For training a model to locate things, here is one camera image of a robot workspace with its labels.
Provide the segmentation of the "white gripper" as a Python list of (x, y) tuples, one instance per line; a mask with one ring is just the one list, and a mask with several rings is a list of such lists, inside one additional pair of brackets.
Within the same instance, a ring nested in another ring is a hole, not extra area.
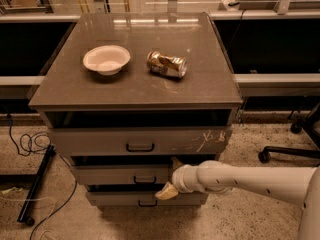
[(192, 193), (201, 190), (201, 184), (197, 177), (197, 166), (183, 165), (176, 157), (171, 158), (172, 169), (175, 170), (172, 175), (172, 183), (167, 182), (164, 187), (155, 194), (159, 200), (169, 200), (180, 193)]

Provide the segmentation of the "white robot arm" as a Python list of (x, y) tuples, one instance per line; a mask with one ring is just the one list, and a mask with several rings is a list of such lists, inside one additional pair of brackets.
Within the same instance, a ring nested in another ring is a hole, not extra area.
[(236, 167), (216, 160), (183, 164), (173, 157), (171, 179), (155, 194), (168, 200), (179, 193), (222, 194), (239, 188), (298, 205), (297, 240), (320, 239), (320, 167)]

